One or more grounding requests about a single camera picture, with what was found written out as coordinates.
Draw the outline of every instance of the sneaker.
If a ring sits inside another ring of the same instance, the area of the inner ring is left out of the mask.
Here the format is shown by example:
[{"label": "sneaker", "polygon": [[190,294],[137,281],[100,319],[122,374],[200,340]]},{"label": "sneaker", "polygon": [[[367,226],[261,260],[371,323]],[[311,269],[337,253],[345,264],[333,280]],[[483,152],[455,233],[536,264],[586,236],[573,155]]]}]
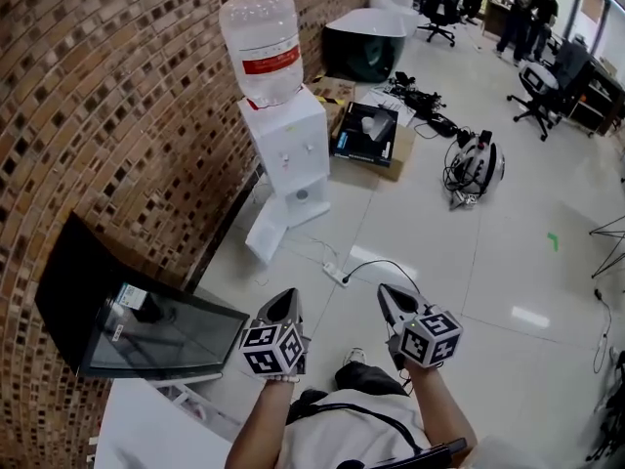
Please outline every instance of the sneaker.
[{"label": "sneaker", "polygon": [[620,350],[616,349],[614,346],[609,348],[609,358],[612,361],[614,366],[618,365],[618,359],[621,357]]},{"label": "sneaker", "polygon": [[364,351],[362,351],[362,349],[352,348],[352,350],[345,355],[345,359],[343,360],[343,366],[351,362],[367,364],[367,356],[364,354]]}]

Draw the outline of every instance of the white t-shirt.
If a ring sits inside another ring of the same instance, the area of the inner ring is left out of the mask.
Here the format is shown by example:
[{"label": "white t-shirt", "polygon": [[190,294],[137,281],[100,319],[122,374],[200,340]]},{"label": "white t-shirt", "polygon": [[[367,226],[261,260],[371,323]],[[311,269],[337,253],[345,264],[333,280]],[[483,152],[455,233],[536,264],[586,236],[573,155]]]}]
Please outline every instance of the white t-shirt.
[{"label": "white t-shirt", "polygon": [[[422,449],[430,442],[414,398],[400,395],[370,396],[353,389],[337,391],[316,405],[348,403],[381,413],[403,424]],[[345,460],[374,466],[412,456],[413,450],[399,431],[371,415],[353,410],[332,410],[302,418],[287,426],[276,469],[336,469]],[[462,464],[471,469],[548,469],[533,454],[503,440],[480,441]]]}]

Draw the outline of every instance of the office chair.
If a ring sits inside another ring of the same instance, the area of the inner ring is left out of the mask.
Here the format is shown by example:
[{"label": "office chair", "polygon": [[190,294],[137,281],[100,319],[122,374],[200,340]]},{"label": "office chair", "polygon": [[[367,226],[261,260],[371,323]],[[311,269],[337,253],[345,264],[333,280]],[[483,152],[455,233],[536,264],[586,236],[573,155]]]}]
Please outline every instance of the office chair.
[{"label": "office chair", "polygon": [[[455,24],[460,20],[460,14],[458,13],[458,2],[460,0],[426,0],[423,14],[426,18],[430,19],[430,23],[427,26],[418,26],[417,29],[426,29],[432,33],[428,37],[427,41],[431,42],[434,35],[444,36],[449,40],[449,46],[456,45],[454,34],[443,29],[445,26]],[[444,14],[439,14],[440,8],[444,9]]]},{"label": "office chair", "polygon": [[513,120],[518,122],[527,116],[533,116],[542,130],[541,141],[547,140],[547,128],[552,129],[554,125],[560,123],[562,117],[558,115],[555,122],[549,117],[549,111],[561,112],[562,93],[556,77],[544,65],[538,63],[527,63],[519,72],[519,79],[523,88],[531,96],[530,101],[525,101],[517,96],[510,95],[506,99],[514,99],[527,108],[524,113],[514,116]]},{"label": "office chair", "polygon": [[[575,99],[580,75],[585,64],[592,59],[586,49],[575,42],[564,42],[553,64],[543,62],[528,63],[520,72],[519,79],[523,88],[531,96],[531,101],[524,101],[517,96],[510,95],[512,99],[527,107],[527,111],[513,120],[518,122],[527,116],[533,116],[538,121],[543,135],[541,141],[547,140],[547,130],[551,130],[562,120],[561,113]],[[549,111],[554,112],[556,121],[551,121]]]}]

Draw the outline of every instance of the power strip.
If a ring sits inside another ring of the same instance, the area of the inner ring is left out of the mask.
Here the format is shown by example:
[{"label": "power strip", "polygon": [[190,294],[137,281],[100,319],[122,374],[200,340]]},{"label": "power strip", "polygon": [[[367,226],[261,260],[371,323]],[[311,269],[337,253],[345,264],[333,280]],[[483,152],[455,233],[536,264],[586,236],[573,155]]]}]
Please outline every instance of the power strip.
[{"label": "power strip", "polygon": [[323,265],[322,269],[324,273],[326,273],[329,277],[334,279],[334,281],[340,284],[343,288],[347,288],[348,285],[350,284],[349,280],[347,283],[343,282],[343,278],[346,277],[347,275],[343,273],[339,268],[337,268],[333,263],[326,262]]}]

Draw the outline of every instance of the white desk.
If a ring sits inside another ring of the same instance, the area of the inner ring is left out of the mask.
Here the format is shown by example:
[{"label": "white desk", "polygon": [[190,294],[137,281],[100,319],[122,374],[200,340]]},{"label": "white desk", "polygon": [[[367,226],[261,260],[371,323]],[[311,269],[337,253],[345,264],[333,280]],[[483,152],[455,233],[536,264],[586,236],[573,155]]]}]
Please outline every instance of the white desk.
[{"label": "white desk", "polygon": [[117,379],[104,411],[95,469],[218,469],[230,447],[145,380]]}]

